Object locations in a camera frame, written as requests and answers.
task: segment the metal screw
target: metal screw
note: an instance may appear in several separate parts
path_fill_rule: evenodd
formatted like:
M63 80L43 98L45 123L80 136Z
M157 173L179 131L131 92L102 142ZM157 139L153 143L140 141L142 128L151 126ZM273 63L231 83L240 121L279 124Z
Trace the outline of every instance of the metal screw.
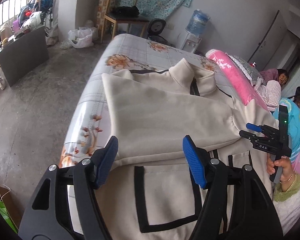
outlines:
M90 159L83 159L81 163L82 165L88 165L90 162Z
M210 162L213 164L213 165L218 165L219 164L219 160L218 159L211 159Z
M252 167L250 165L248 165L248 164L244 166L244 169L246 171L252 171Z
M49 171L54 171L57 168L57 165L52 164L49 166Z

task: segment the purple item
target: purple item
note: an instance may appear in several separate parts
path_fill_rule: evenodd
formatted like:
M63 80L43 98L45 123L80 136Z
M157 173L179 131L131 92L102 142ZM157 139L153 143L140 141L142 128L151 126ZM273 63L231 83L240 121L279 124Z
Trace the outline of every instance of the purple item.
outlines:
M275 80L279 82L279 74L278 70L276 68L271 68L265 71L261 71L260 75L264 79L264 81L267 83L269 80Z
M14 31L14 32L16 32L17 30L19 30L20 29L20 25L19 25L19 21L18 21L18 19L17 20L15 20L13 23L12 23L12 30Z

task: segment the blue rubber pad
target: blue rubber pad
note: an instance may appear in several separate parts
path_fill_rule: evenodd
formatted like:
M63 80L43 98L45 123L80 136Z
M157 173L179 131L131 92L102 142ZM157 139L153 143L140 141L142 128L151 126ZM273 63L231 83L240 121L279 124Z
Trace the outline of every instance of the blue rubber pad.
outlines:
M262 132L262 129L259 126L249 122L246 124L246 128L255 132Z
M183 138L182 149L186 156L194 181L201 188L204 188L207 184L204 174L204 166L197 156L196 146L194 145L189 135Z
M96 186L100 188L103 184L105 184L112 164L114 162L114 158L118 152L118 139L115 136L112 136L108 141L105 148L103 148L104 154L101 157L100 163L97 167L97 177L96 177Z

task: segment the black bag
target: black bag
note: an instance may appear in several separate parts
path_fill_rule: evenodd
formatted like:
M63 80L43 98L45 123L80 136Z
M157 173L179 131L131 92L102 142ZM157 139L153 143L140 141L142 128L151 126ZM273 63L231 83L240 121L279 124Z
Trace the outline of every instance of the black bag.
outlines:
M132 6L132 7L120 6L120 7L113 8L112 13L124 17L138 17L139 10L136 6Z

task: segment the blue water jug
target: blue water jug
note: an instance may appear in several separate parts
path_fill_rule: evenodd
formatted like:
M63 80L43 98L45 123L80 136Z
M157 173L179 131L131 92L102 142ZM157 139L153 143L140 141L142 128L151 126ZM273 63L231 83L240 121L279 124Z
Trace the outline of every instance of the blue water jug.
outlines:
M203 13L201 10L195 10L186 27L186 31L199 37L199 35L203 33L209 19L210 17L208 14Z

